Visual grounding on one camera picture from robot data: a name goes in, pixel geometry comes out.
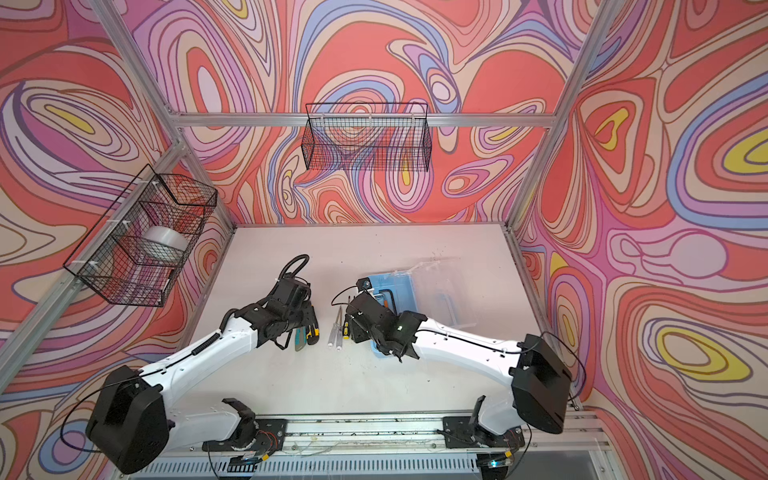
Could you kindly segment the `blue plastic tool box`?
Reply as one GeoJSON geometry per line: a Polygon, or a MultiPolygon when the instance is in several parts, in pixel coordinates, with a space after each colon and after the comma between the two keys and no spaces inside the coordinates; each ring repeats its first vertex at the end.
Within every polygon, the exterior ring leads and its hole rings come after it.
{"type": "Polygon", "coordinates": [[[367,291],[378,304],[366,313],[369,335],[377,350],[398,360],[419,359],[416,333],[426,317],[416,311],[411,278],[404,273],[384,273],[367,280],[367,291]]]}

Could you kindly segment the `clear plastic box lid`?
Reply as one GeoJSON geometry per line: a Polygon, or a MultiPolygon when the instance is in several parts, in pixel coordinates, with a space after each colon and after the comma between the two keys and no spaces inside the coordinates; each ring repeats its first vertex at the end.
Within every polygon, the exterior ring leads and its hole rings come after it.
{"type": "Polygon", "coordinates": [[[417,312],[459,330],[477,325],[457,258],[420,262],[408,273],[417,312]]]}

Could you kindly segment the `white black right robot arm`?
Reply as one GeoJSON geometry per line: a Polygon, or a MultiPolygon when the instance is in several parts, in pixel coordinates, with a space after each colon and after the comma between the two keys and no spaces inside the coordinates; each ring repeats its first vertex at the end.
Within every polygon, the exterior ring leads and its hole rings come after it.
{"type": "Polygon", "coordinates": [[[519,342],[482,337],[422,313],[395,314],[367,291],[347,303],[345,319],[351,339],[372,341],[384,356],[449,363],[505,386],[501,396],[478,398],[472,416],[478,433],[500,437],[524,424],[563,432],[573,378],[541,335],[519,342]]]}

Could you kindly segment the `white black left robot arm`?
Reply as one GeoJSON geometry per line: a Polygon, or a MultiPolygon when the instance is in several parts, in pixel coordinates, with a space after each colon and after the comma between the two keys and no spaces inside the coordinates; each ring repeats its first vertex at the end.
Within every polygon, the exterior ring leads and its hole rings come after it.
{"type": "Polygon", "coordinates": [[[259,427],[243,402],[228,397],[223,408],[202,413],[184,413],[175,406],[225,365],[302,327],[319,330],[311,286],[287,274],[264,298],[228,310],[206,338],[138,370],[120,367],[111,372],[87,422],[86,437],[123,474],[142,470],[168,450],[204,444],[251,449],[259,427]]]}

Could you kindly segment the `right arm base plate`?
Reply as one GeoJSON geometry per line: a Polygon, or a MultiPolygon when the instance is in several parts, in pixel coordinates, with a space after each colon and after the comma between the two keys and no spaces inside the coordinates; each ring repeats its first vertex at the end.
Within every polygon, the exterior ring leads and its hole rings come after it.
{"type": "Polygon", "coordinates": [[[470,416],[445,416],[442,428],[437,430],[449,449],[467,448],[505,448],[517,451],[526,444],[520,427],[507,430],[503,434],[494,434],[481,427],[470,416]]]}

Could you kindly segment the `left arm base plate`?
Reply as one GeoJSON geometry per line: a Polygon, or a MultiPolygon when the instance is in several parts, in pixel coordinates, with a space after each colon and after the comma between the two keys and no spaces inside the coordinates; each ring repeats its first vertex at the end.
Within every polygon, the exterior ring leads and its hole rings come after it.
{"type": "Polygon", "coordinates": [[[205,441],[202,444],[202,450],[205,452],[273,454],[282,450],[287,426],[288,420],[283,418],[241,420],[229,438],[205,441]]]}

